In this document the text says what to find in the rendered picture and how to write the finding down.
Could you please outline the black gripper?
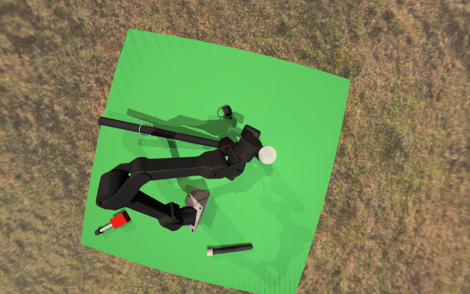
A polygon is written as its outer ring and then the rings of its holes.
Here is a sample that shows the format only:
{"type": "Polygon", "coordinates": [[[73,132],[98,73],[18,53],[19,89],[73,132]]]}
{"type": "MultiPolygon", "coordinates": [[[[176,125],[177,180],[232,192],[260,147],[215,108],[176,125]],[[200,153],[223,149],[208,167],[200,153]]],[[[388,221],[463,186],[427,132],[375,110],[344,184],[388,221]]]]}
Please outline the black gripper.
{"type": "Polygon", "coordinates": [[[251,135],[253,135],[253,136],[255,136],[256,138],[259,139],[259,137],[261,135],[261,132],[258,129],[253,128],[250,125],[245,125],[243,130],[242,130],[242,133],[240,135],[243,137],[246,134],[251,134],[251,135]]]}

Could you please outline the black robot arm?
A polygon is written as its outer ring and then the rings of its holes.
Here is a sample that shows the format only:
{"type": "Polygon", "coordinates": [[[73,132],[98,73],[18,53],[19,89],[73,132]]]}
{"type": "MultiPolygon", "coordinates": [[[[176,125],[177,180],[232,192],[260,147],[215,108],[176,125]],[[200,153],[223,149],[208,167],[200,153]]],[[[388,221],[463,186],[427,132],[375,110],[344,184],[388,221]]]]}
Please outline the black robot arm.
{"type": "Polygon", "coordinates": [[[233,181],[262,147],[262,142],[246,134],[234,142],[225,136],[218,149],[189,158],[136,158],[120,163],[100,178],[96,205],[103,209],[133,209],[154,217],[164,228],[177,231],[181,226],[195,225],[197,210],[180,208],[177,203],[166,205],[140,191],[141,186],[158,179],[202,176],[207,179],[227,178],[233,181]],[[225,158],[228,156],[228,161],[225,158]],[[131,176],[128,174],[131,173],[131,176]]]}

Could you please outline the beige cylinder with white cap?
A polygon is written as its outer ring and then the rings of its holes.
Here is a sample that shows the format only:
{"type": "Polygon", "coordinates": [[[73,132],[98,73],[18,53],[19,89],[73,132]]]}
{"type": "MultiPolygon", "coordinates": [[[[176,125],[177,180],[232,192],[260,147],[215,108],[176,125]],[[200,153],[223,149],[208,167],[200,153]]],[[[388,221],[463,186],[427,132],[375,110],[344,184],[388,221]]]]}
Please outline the beige cylinder with white cap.
{"type": "Polygon", "coordinates": [[[259,160],[264,164],[271,164],[277,157],[275,149],[270,146],[262,147],[257,154],[259,160]]]}

